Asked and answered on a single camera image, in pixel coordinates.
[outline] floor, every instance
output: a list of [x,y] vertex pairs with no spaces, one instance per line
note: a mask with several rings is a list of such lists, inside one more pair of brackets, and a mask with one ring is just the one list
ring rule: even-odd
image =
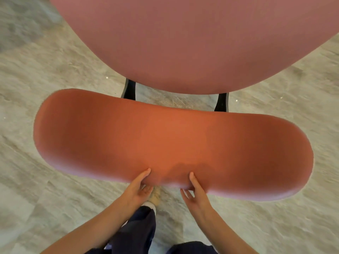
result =
[[[39,253],[114,201],[126,184],[62,174],[37,153],[32,125],[53,91],[81,88],[120,96],[125,78],[87,49],[48,0],[0,0],[0,253]],[[137,86],[137,99],[213,110],[217,96]],[[251,202],[210,196],[224,220],[259,253],[339,253],[339,35],[279,74],[232,92],[231,112],[296,123],[315,166],[291,198]],[[150,253],[175,243],[208,243],[178,189],[159,188]]]

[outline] dark pants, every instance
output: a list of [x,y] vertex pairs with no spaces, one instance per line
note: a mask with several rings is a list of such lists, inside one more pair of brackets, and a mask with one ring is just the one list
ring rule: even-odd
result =
[[[109,240],[105,250],[90,250],[88,254],[147,254],[155,233],[155,214],[147,206],[141,206]],[[172,246],[167,254],[217,254],[212,246],[199,241]]]

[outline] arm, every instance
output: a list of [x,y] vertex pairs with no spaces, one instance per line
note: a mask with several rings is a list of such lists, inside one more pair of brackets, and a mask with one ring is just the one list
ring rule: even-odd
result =
[[199,228],[210,240],[214,248],[220,254],[257,254],[213,209],[204,189],[200,186],[193,172],[189,174],[189,179],[195,189],[194,197],[188,190],[183,189],[180,189],[181,196]]
[[142,172],[104,211],[53,243],[41,254],[84,254],[100,248],[111,238],[134,212],[148,199],[153,187],[141,187],[142,180],[150,174]]

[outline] person's left arm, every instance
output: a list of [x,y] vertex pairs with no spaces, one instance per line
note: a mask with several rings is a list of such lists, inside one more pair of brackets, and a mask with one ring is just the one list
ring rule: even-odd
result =
[[84,254],[100,248],[121,228],[150,196],[153,186],[142,188],[142,180],[151,169],[142,172],[104,211],[46,248],[41,254]]

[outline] person's left hand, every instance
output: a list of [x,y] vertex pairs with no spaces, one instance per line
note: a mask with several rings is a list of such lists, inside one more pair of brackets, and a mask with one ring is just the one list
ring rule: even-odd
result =
[[151,169],[148,168],[146,171],[138,175],[137,178],[129,184],[124,193],[118,198],[119,202],[121,202],[122,205],[124,205],[132,214],[148,200],[153,191],[153,186],[141,184],[142,180],[145,179],[150,172]]

